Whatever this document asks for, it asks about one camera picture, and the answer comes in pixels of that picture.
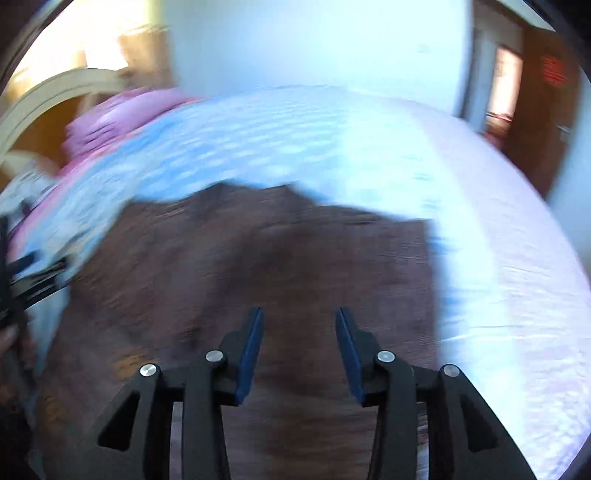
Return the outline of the person's left hand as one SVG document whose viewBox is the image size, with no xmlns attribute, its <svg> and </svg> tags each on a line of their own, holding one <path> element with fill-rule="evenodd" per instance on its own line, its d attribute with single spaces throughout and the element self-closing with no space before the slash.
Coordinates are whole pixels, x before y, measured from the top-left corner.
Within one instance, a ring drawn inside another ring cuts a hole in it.
<svg viewBox="0 0 591 480">
<path fill-rule="evenodd" d="M 19 398 L 27 400 L 35 388 L 35 346 L 27 326 L 1 329 L 1 369 Z"/>
</svg>

